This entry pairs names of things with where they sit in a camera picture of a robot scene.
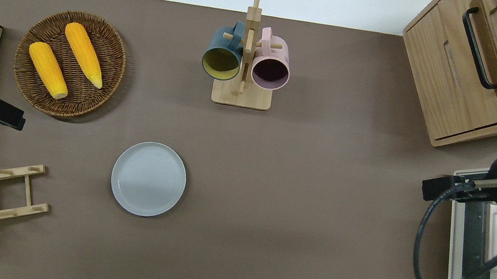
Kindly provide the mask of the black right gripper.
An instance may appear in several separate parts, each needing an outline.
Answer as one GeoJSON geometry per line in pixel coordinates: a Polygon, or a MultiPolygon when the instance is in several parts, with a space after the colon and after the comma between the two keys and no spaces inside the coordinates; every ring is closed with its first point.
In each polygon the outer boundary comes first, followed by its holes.
{"type": "Polygon", "coordinates": [[[491,202],[491,191],[497,188],[497,179],[487,178],[486,174],[443,175],[422,181],[423,199],[435,200],[446,190],[448,199],[460,203],[491,202]]]}

